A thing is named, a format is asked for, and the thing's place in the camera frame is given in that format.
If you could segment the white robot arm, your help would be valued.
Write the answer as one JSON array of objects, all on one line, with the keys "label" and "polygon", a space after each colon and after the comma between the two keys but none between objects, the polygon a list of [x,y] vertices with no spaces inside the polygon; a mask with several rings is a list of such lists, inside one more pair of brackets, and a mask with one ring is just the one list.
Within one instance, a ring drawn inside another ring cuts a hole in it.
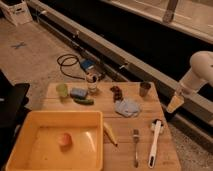
[{"label": "white robot arm", "polygon": [[190,69],[180,79],[178,87],[166,111],[173,113],[182,106],[185,99],[197,93],[204,85],[213,87],[213,52],[198,51],[190,57]]}]

